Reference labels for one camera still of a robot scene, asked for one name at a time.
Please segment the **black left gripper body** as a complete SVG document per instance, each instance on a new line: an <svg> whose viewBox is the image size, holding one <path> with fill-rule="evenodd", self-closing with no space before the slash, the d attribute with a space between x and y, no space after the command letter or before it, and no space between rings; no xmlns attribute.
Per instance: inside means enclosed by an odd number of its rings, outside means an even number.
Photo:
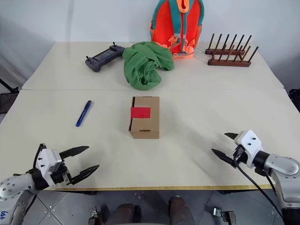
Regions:
<svg viewBox="0 0 300 225"><path fill-rule="evenodd" d="M54 184L65 183L66 185L74 184L74 178L69 173L69 170L64 162L62 162L57 171L52 173Z"/></svg>

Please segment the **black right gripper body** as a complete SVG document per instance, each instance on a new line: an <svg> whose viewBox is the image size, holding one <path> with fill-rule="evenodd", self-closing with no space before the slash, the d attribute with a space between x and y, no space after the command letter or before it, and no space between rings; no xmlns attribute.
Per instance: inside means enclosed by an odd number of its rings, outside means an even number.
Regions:
<svg viewBox="0 0 300 225"><path fill-rule="evenodd" d="M247 164L248 156L246 154L245 148L242 145L238 145L233 153L233 163L232 166L236 167L236 164L244 163Z"/></svg>

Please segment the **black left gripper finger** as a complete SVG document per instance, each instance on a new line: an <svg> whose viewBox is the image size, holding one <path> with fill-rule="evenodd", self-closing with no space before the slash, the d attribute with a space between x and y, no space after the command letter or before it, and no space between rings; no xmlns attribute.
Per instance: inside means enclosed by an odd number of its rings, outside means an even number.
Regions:
<svg viewBox="0 0 300 225"><path fill-rule="evenodd" d="M60 157L61 158L73 157L73 156L76 156L76 155L84 152L88 148L89 148L89 146L74 147L74 148L71 148L71 149L68 149L66 151L61 152L60 153Z"/></svg>
<svg viewBox="0 0 300 225"><path fill-rule="evenodd" d="M95 166L89 167L89 168L81 171L77 176L72 177L70 179L70 183L72 185L79 183L80 181L82 181L82 180L88 178L90 175L92 175L99 167L100 167L100 165L95 165Z"/></svg>

